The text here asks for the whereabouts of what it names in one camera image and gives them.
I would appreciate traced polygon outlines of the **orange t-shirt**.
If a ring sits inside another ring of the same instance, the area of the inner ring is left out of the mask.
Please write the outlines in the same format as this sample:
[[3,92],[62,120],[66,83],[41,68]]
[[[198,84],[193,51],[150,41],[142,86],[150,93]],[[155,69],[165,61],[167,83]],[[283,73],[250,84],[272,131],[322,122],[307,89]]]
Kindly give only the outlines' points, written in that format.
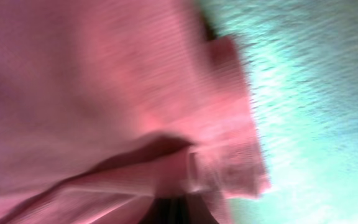
[[0,223],[231,223],[269,188],[195,1],[0,1]]

